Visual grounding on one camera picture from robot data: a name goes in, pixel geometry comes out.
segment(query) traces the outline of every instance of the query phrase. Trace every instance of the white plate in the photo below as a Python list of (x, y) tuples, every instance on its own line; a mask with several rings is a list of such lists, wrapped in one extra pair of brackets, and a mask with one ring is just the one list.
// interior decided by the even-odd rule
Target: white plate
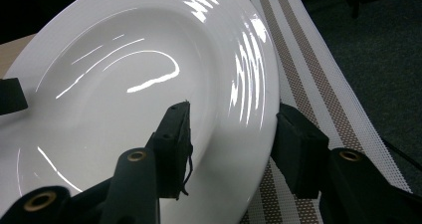
[(191, 102), (189, 196), (162, 223), (235, 223), (262, 178), (279, 106), (272, 42), (249, 0), (77, 0), (7, 77), (29, 109), (0, 117), (0, 213), (46, 185), (112, 176), (166, 109)]

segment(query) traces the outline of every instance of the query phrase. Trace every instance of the woven fabric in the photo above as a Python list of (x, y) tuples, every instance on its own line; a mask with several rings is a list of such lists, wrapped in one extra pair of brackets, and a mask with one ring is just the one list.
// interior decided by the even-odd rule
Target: woven fabric
[[(301, 0), (251, 0), (279, 61), (280, 95), (329, 137), (329, 148), (365, 153), (394, 186), (411, 191)], [(322, 223), (318, 200), (298, 199), (270, 159), (242, 224)]]

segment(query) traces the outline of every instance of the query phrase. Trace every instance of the black plastic part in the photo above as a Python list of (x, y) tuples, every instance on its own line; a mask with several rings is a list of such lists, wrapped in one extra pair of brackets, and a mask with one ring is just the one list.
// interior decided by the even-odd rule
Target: black plastic part
[(0, 79), (0, 115), (19, 112), (27, 107), (19, 80), (17, 78)]
[(135, 148), (120, 156), (100, 223), (159, 223), (155, 157), (150, 149)]
[(61, 223), (69, 200), (70, 193), (65, 187), (36, 189), (17, 200), (1, 218), (0, 224)]
[(327, 163), (321, 187), (324, 223), (422, 223), (368, 157), (336, 148)]
[(190, 103), (170, 107), (146, 147), (154, 151), (160, 198), (179, 198), (184, 190), (186, 162), (192, 154)]
[(320, 166), (328, 156), (328, 137), (297, 109), (280, 104), (272, 159), (292, 193), (317, 198)]

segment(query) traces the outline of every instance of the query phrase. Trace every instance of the dark background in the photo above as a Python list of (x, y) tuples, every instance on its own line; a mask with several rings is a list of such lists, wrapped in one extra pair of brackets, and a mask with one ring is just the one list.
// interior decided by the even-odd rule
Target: dark background
[[(0, 44), (37, 33), (75, 0), (0, 0)], [(422, 163), (422, 0), (303, 0), (379, 134)], [(422, 174), (392, 152), (412, 190)]]

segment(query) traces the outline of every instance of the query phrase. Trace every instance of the striped cloth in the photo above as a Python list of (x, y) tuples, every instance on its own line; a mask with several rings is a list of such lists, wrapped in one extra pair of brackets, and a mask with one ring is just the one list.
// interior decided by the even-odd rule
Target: striped cloth
[[(301, 0), (251, 0), (277, 49), (284, 104), (298, 108), (330, 139), (329, 148), (364, 152), (394, 186), (411, 191), (345, 80)], [(322, 223), (318, 200), (292, 195), (270, 160), (241, 220)]]

